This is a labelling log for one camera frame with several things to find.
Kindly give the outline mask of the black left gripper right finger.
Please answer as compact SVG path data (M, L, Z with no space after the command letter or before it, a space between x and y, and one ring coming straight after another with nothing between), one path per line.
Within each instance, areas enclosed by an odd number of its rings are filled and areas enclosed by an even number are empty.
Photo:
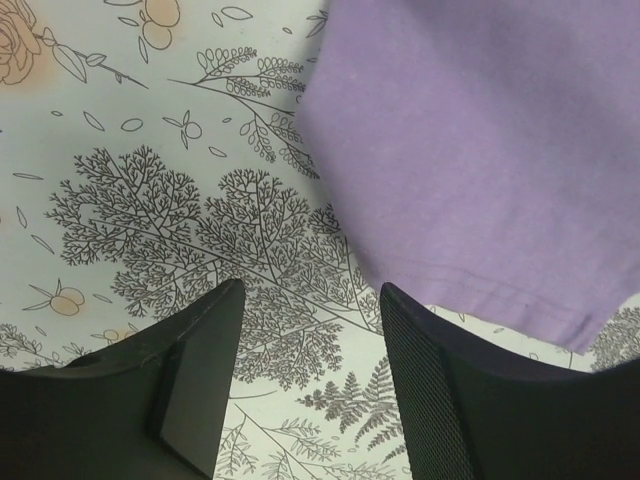
M384 340L416 479L635 479L639 364L596 373L518 355L393 284Z

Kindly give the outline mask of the purple t shirt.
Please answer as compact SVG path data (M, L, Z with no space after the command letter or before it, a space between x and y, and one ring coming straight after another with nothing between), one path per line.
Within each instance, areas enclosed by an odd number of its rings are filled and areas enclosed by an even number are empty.
M639 291L635 1L334 1L295 123L373 288L577 353Z

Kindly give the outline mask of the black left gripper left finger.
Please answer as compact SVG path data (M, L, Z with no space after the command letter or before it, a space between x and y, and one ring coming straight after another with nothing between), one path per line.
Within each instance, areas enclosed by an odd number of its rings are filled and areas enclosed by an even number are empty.
M1 375L5 479L210 479L239 346L245 287L65 367Z

